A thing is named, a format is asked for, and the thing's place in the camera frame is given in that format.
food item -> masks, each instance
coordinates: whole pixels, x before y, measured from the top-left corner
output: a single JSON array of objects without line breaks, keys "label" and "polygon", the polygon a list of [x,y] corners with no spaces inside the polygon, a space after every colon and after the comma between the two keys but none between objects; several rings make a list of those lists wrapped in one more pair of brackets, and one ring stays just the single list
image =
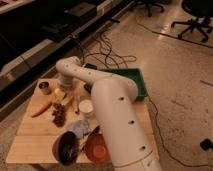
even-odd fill
[{"label": "food item", "polygon": [[65,107],[64,105],[60,103],[53,103],[53,107],[55,110],[53,111],[52,115],[55,116],[53,119],[53,123],[57,127],[64,126],[65,120],[66,120],[66,113],[65,113]]},{"label": "food item", "polygon": [[47,81],[41,82],[39,84],[39,88],[44,95],[48,95],[51,93],[51,89],[50,89],[49,83]]},{"label": "food item", "polygon": [[66,98],[61,101],[61,104],[65,107],[66,111],[71,106],[72,101],[73,101],[73,93],[69,92],[67,93]]},{"label": "food item", "polygon": [[46,102],[37,112],[35,112],[31,117],[37,117],[39,115],[41,115],[42,113],[44,113],[47,109],[50,108],[50,106],[52,106],[52,101],[48,101]]},{"label": "food item", "polygon": [[63,90],[59,88],[56,88],[54,91],[54,95],[55,95],[56,101],[61,102],[66,96],[66,92],[64,92]]},{"label": "food item", "polygon": [[79,103],[79,110],[85,118],[87,119],[92,118],[93,117],[92,101],[89,99],[82,100]]}]

yellow object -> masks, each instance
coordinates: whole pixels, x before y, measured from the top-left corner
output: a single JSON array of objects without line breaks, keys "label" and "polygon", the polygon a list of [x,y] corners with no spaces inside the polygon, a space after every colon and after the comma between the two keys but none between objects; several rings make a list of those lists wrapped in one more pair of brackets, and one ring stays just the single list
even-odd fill
[{"label": "yellow object", "polygon": [[54,96],[56,98],[56,101],[61,102],[64,99],[64,97],[66,96],[66,92],[62,91],[59,88],[56,88],[54,91]]},{"label": "yellow object", "polygon": [[65,111],[67,111],[68,108],[71,106],[72,100],[73,100],[73,93],[69,92],[67,93],[66,98],[61,101],[61,104],[65,107]]}]

wooden table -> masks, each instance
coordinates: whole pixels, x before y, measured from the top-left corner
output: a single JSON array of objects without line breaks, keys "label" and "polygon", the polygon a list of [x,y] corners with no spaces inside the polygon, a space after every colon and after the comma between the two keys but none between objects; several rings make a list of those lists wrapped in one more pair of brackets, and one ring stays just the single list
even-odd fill
[{"label": "wooden table", "polygon": [[[54,90],[57,87],[56,79],[40,79],[41,81],[48,81],[50,87]],[[90,95],[84,90],[83,82],[75,80],[74,95],[84,96],[90,98]],[[43,95],[38,86],[32,95],[29,105],[24,114],[23,120],[16,133],[14,141],[11,145],[10,151],[6,158],[6,163],[19,163],[19,164],[42,164],[42,163],[58,163],[52,154],[52,146],[59,135],[66,131],[68,123],[83,119],[82,115],[76,115],[72,105],[67,110],[67,119],[65,126],[58,128],[53,124],[52,111],[53,108],[49,108],[42,115],[32,118],[31,115],[37,111],[46,101],[52,99],[53,94]],[[158,156],[158,150],[153,135],[153,130],[149,118],[147,106],[144,102],[135,102],[134,108],[140,119],[141,125],[144,128],[146,135],[151,143],[151,146]],[[95,119],[90,119],[89,124],[91,129],[95,128],[97,122]],[[89,163],[85,154],[80,154],[77,163]]]}]

dark bowl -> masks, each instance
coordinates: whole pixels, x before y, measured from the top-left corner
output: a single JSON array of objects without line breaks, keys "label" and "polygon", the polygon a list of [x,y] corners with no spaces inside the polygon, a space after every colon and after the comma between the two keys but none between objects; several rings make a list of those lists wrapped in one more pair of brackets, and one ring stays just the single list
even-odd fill
[{"label": "dark bowl", "polygon": [[73,132],[65,132],[55,141],[53,155],[63,165],[70,165],[76,162],[79,151],[79,142]]}]

red chili pepper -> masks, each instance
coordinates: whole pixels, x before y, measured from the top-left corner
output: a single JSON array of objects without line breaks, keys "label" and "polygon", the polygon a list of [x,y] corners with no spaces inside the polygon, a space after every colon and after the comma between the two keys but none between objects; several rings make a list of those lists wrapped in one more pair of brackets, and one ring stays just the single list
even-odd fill
[{"label": "red chili pepper", "polygon": [[50,106],[52,106],[52,101],[46,102],[46,103],[42,106],[42,108],[41,108],[39,111],[35,112],[31,117],[34,118],[34,117],[37,117],[37,116],[41,115],[41,114],[44,113],[47,109],[49,109]]}]

